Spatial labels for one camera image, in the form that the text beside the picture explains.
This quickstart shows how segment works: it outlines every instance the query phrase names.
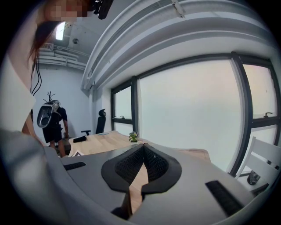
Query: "window frame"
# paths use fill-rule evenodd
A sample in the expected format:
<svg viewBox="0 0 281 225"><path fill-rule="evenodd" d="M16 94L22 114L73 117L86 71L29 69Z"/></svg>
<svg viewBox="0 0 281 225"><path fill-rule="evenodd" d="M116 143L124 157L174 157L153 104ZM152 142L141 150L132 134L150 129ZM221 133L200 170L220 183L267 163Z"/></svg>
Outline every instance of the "window frame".
<svg viewBox="0 0 281 225"><path fill-rule="evenodd" d="M243 109L244 109L244 128L241 135L241 144L240 148L237 154L237 157L234 161L234 164L232 166L232 169L230 170L230 175L233 177L236 176L236 173L239 169L239 167L242 164L242 161L245 157L247 147L249 144L249 139L251 135L252 128L256 127L267 127L271 125L277 125L277 131L275 134L275 140L274 145L278 145L279 143L279 137L281 132L281 94L280 94L280 88L278 79L275 73L275 70L273 68L273 65L268 58L262 58L257 56L251 56L247 54L238 54L236 52L231 53L220 53L220 54L204 54L204 55L198 55L188 58L183 58L180 60L176 60L173 62L169 62L160 66L157 66L153 69L150 69L144 73L141 73L137 76L131 77L129 80L125 81L124 83L120 84L116 88L112 89L112 97L111 97L111 110L112 110L112 117L115 116L115 99L114 94L118 93L119 91L131 87L131 100L132 100L132 119L126 120L126 119L117 119L112 118L112 130L114 130L114 123L126 123L126 124L132 124L133 125L133 131L139 132L139 118L138 118L138 99L137 99L137 80L145 78L147 76L153 75L155 73L158 73L163 70L167 70L173 67L178 67L181 65L186 65L189 63L194 62L204 62L204 61L210 61L210 60L232 60L238 79L240 80L240 83L238 83L239 91L242 94L242 101L243 101ZM249 85L249 81L247 78L246 71L244 69L244 65L257 65L266 67L270 70L271 78L274 83L274 89L276 94L276 100L277 100L277 116L268 117L268 118L257 118L253 119L253 106L252 106L252 95L251 95L251 89Z"/></svg>

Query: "ceiling light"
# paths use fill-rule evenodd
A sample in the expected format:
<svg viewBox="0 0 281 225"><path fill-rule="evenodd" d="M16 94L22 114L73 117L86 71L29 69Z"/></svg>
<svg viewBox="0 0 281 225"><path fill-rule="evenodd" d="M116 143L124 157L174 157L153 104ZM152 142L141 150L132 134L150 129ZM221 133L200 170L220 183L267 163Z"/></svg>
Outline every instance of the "ceiling light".
<svg viewBox="0 0 281 225"><path fill-rule="evenodd" d="M56 31L56 39L57 40L62 40L63 39L63 32L65 30L65 22L61 23L58 27L57 27L57 31Z"/></svg>

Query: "wooden table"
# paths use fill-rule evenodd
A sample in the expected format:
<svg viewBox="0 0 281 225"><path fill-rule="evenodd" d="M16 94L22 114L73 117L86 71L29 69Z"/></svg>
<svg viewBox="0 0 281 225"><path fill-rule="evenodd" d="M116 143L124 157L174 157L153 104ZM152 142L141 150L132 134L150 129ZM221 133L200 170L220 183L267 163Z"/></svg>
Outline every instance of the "wooden table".
<svg viewBox="0 0 281 225"><path fill-rule="evenodd" d="M71 145L71 151L69 156L72 156L77 150L83 153L84 155L96 154L101 152L112 151L119 148L124 148L134 143L129 142L129 137L120 134L117 131L110 131L102 133L102 135L90 135L87 136L87 140L84 142L73 143L73 138L69 140ZM139 143L144 144L153 144L152 142L139 138ZM203 149L172 149L180 151L184 154L190 154L196 156L202 160L211 162L209 154L206 150ZM138 207L141 205L141 187L148 183L148 175L144 164L142 165L139 173L134 179L133 183L130 186L130 198L132 212L134 213Z"/></svg>

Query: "potted plant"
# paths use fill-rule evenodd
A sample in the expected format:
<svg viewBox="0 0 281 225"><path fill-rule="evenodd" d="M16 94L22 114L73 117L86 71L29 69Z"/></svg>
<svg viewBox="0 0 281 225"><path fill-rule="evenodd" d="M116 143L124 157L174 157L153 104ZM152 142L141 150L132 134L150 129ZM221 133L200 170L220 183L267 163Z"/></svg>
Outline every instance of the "potted plant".
<svg viewBox="0 0 281 225"><path fill-rule="evenodd" d="M137 143L138 142L138 134L137 132L133 131L132 133L130 133L130 136L129 136L129 141L130 142L133 142L133 143Z"/></svg>

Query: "wooden desk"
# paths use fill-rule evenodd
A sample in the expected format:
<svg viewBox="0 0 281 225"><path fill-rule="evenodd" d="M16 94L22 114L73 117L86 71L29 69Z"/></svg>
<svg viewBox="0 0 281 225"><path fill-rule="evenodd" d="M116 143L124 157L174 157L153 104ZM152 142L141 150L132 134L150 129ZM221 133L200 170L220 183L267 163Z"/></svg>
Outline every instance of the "wooden desk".
<svg viewBox="0 0 281 225"><path fill-rule="evenodd" d="M84 155L96 154L101 152L112 151L119 148L124 148L134 143L129 142L129 137L120 134L117 131L110 131L103 134L107 135L90 135L87 136L87 141L73 143L73 138L69 140L71 145L70 156L72 156L77 150L79 150ZM139 139L140 144L144 143L152 143L145 139ZM190 154L195 157L201 158L202 160L206 160L211 162L209 154L206 150L203 149L173 149L180 151L184 154ZM141 205L142 197L141 197L141 187L148 183L148 175L144 165L142 165L139 173L134 179L133 183L130 186L130 198L131 198L131 206L132 212L134 213L138 207Z"/></svg>

